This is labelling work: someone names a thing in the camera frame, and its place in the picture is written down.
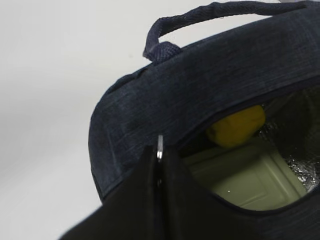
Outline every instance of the bag opening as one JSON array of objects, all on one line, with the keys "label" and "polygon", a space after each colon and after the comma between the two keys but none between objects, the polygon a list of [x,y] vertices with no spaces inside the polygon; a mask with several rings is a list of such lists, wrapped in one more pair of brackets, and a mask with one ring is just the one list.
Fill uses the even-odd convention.
[{"label": "bag opening", "polygon": [[285,207],[320,184],[320,86],[212,123],[180,151],[193,178],[233,205]]}]

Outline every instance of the white wall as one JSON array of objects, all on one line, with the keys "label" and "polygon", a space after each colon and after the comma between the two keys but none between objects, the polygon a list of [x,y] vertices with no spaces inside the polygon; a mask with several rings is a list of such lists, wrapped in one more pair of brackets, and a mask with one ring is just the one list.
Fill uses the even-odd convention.
[{"label": "white wall", "polygon": [[[0,0],[1,240],[57,239],[100,206],[87,147],[95,104],[149,63],[142,51],[157,18],[210,2]],[[182,47],[262,18],[216,19],[163,39]]]}]

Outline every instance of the denim-like fabric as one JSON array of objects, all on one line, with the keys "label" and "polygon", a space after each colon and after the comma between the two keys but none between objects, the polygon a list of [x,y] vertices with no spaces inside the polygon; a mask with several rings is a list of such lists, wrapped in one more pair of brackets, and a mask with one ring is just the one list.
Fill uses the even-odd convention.
[{"label": "denim-like fabric", "polygon": [[91,117],[91,171],[103,198],[159,134],[180,144],[212,116],[320,78],[320,8],[256,21],[201,40],[115,83]]},{"label": "denim-like fabric", "polygon": [[298,9],[313,8],[314,6],[319,6],[319,3],[312,1],[283,4],[259,1],[212,2],[209,5],[199,6],[182,15],[159,18],[152,25],[147,35],[143,56],[153,63],[159,64],[181,53],[181,49],[177,45],[168,41],[159,43],[159,38],[174,30],[192,24],[241,14],[274,16]]}]

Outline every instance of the navy blue bag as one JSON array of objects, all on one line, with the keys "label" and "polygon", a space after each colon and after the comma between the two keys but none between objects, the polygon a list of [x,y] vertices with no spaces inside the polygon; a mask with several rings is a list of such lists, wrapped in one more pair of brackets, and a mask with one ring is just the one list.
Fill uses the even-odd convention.
[{"label": "navy blue bag", "polygon": [[[159,42],[179,28],[240,14],[272,17],[184,48]],[[196,183],[181,158],[191,155],[195,143],[204,148],[200,136],[213,123],[262,105],[272,116],[266,125],[276,137],[272,144],[292,140],[282,156],[307,156],[315,163],[313,178],[320,176],[319,26],[320,3],[312,1],[213,2],[157,20],[143,52],[152,63],[120,78],[91,117],[91,171],[103,205],[62,239],[318,240],[318,179],[288,206],[248,210]],[[273,115],[287,103],[296,107]],[[298,108],[305,111],[296,113]],[[312,127],[299,135],[305,119]],[[282,130],[284,120],[295,125]],[[271,130],[275,124],[277,131]],[[152,147],[159,135],[163,160]]]}]

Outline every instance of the zipper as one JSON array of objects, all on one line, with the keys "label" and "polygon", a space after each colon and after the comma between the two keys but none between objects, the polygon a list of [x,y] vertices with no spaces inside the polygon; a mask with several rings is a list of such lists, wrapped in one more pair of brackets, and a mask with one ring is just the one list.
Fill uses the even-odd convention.
[{"label": "zipper", "polygon": [[154,238],[170,240],[169,210],[166,183],[164,178],[163,137],[158,137],[158,148],[153,171],[154,196]]}]

